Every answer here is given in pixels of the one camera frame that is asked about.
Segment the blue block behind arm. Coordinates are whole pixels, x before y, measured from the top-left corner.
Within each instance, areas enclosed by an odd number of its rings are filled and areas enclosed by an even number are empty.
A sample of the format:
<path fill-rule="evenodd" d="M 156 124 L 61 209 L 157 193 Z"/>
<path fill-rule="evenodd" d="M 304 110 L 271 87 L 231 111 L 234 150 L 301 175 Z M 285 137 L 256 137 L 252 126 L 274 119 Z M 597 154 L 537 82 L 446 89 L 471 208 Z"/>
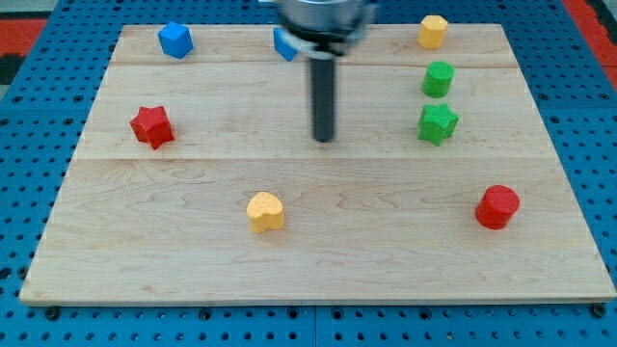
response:
<path fill-rule="evenodd" d="M 298 50 L 291 44 L 288 33 L 281 27 L 273 29 L 273 43 L 275 50 L 288 62 L 293 61 L 298 54 Z"/>

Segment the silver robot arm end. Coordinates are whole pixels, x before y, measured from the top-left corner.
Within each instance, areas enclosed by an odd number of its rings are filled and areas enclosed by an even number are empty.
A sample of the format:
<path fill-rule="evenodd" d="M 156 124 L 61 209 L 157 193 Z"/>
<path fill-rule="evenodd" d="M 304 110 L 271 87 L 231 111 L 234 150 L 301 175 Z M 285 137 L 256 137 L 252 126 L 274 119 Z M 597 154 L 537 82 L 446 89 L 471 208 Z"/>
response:
<path fill-rule="evenodd" d="M 267 1 L 277 11 L 282 40 L 312 59 L 347 54 L 367 33 L 379 5 L 364 0 Z"/>

